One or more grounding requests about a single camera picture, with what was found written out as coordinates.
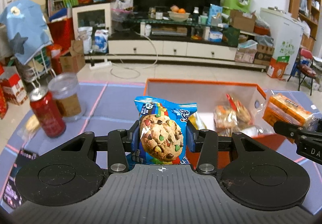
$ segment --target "red can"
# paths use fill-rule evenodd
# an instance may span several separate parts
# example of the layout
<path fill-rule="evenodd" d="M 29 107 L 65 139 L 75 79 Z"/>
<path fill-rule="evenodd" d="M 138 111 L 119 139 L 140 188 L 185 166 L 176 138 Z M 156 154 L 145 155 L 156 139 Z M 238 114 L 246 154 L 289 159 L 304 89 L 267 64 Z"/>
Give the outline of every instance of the red can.
<path fill-rule="evenodd" d="M 34 89 L 30 93 L 29 99 L 30 107 L 46 135 L 50 138 L 62 135 L 66 130 L 66 123 L 63 121 L 56 102 L 47 87 Z"/>

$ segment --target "chocolate chip cookie image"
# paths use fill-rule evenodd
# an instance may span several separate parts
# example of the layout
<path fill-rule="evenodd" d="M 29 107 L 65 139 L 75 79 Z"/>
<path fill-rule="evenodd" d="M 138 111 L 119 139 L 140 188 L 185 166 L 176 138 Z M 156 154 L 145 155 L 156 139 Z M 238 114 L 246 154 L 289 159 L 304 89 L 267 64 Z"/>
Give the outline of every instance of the chocolate chip cookie image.
<path fill-rule="evenodd" d="M 145 152 L 152 157 L 159 161 L 171 162 L 182 152 L 181 128 L 168 116 L 156 115 L 147 115 L 141 120 L 141 143 Z"/>

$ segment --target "cabinet drawer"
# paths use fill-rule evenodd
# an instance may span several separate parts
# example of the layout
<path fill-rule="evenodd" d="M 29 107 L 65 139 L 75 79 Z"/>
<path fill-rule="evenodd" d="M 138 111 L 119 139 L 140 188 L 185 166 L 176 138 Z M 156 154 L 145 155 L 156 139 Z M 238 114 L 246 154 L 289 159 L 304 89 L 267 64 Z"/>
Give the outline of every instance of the cabinet drawer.
<path fill-rule="evenodd" d="M 162 55 L 163 41 L 152 41 L 159 55 Z M 146 40 L 110 40 L 108 42 L 110 54 L 143 54 L 155 55 L 151 43 Z"/>
<path fill-rule="evenodd" d="M 163 55 L 186 56 L 187 46 L 188 46 L 187 42 L 164 41 Z"/>
<path fill-rule="evenodd" d="M 201 43 L 188 43 L 187 56 L 222 59 L 222 60 L 234 60 L 237 48 L 201 44 Z"/>

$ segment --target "metal screw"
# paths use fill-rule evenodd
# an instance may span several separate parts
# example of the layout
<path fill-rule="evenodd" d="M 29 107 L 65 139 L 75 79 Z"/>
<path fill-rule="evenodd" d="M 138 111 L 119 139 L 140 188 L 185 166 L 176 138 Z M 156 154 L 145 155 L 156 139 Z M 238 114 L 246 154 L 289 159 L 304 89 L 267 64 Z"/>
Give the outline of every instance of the metal screw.
<path fill-rule="evenodd" d="M 111 170 L 119 172 L 126 169 L 126 166 L 122 163 L 115 163 L 111 166 Z"/>
<path fill-rule="evenodd" d="M 203 172 L 210 172 L 215 169 L 215 167 L 212 164 L 204 163 L 199 166 L 199 169 Z"/>

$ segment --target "orange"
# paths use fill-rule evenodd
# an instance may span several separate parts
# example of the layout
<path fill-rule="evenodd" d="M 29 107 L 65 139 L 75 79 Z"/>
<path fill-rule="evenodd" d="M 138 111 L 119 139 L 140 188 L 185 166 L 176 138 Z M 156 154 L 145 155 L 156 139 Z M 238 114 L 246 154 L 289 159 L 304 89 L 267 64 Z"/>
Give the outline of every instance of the orange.
<path fill-rule="evenodd" d="M 178 10 L 178 13 L 186 13 L 186 10 L 181 8 Z"/>

